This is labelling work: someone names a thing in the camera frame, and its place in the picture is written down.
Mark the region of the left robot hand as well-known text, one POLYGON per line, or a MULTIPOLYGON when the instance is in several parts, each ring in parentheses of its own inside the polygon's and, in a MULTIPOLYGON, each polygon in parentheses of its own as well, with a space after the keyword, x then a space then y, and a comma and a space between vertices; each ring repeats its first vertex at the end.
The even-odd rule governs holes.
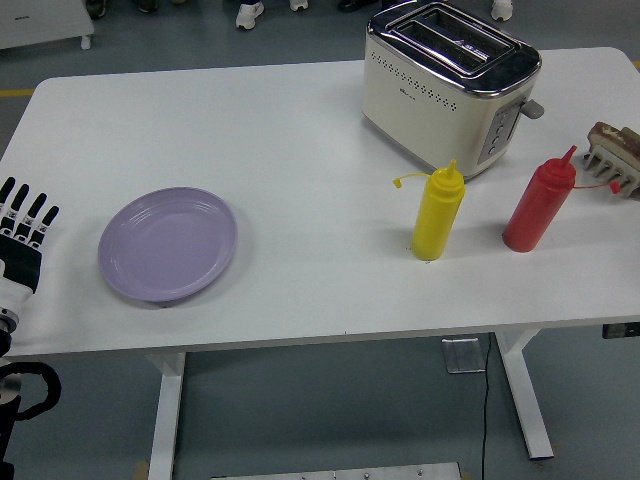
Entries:
POLYGON ((38 194, 22 212, 30 187, 16 187, 9 176, 1 185, 1 315, 17 318, 23 304, 35 294, 40 278, 40 251, 60 209, 51 206, 39 218, 47 194, 38 194))

